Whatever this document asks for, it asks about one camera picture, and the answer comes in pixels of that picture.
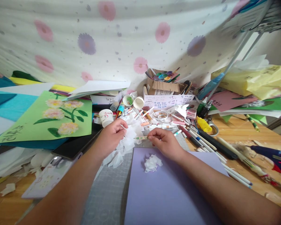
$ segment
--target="hand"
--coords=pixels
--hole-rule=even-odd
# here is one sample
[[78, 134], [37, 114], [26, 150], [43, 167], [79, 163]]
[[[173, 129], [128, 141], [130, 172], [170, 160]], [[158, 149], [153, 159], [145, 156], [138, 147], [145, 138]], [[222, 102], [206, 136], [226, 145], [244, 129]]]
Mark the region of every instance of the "hand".
[[175, 162], [178, 162], [185, 154], [185, 150], [179, 145], [171, 131], [155, 128], [148, 134], [148, 139], [164, 156]]
[[127, 123], [122, 119], [116, 119], [106, 126], [91, 147], [90, 152], [98, 156], [100, 160], [112, 153], [126, 134], [126, 130], [121, 125], [128, 128]]

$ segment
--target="gray cutting mat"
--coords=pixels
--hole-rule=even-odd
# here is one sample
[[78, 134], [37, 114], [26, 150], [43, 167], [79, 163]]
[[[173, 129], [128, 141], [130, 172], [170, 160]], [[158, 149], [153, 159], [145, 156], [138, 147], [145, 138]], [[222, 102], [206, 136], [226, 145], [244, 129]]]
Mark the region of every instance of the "gray cutting mat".
[[[182, 134], [176, 136], [181, 147], [189, 151]], [[136, 147], [152, 148], [149, 140], [144, 140]], [[81, 225], [118, 225], [124, 224], [127, 203], [131, 162], [133, 153], [126, 154], [123, 163], [113, 169], [104, 166], [94, 181], [88, 200], [86, 201]], [[24, 217], [39, 201], [34, 201], [22, 216]]]

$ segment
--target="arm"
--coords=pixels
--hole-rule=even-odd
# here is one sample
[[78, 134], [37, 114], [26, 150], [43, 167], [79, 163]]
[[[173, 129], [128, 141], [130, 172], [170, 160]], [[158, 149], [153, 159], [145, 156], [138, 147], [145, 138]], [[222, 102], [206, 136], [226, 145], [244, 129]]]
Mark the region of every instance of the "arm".
[[224, 224], [281, 224], [281, 207], [183, 150], [170, 131], [156, 128], [148, 136], [181, 166]]
[[80, 224], [85, 202], [103, 159], [115, 150], [126, 133], [121, 125], [128, 128], [122, 119], [105, 127], [86, 154], [19, 224]]

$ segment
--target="yellow paper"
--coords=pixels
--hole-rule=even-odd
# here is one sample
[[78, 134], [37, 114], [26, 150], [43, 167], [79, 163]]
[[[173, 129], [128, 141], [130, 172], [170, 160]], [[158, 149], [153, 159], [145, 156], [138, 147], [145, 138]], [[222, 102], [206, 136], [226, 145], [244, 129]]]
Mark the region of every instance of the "yellow paper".
[[[28, 79], [24, 79], [24, 78], [17, 78], [17, 77], [16, 78], [10, 77], [9, 79], [12, 82], [14, 82], [16, 85], [29, 85], [29, 84], [41, 83], [41, 82], [32, 81], [32, 80], [28, 80]], [[55, 84], [55, 85], [53, 85], [52, 89], [69, 93], [69, 92], [74, 91], [76, 88]]]
[[[224, 72], [226, 67], [211, 74], [211, 79]], [[281, 66], [272, 65], [261, 71], [228, 72], [219, 85], [243, 96], [255, 95], [264, 100], [281, 94]]]

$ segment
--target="fabric backdrop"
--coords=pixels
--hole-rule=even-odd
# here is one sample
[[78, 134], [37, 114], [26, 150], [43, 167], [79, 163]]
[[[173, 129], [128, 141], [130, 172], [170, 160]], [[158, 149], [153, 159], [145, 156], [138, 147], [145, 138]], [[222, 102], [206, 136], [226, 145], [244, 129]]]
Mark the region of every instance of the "fabric backdrop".
[[14, 70], [79, 87], [131, 81], [148, 67], [175, 70], [197, 85], [226, 65], [241, 35], [221, 26], [248, 0], [0, 0], [0, 76]]

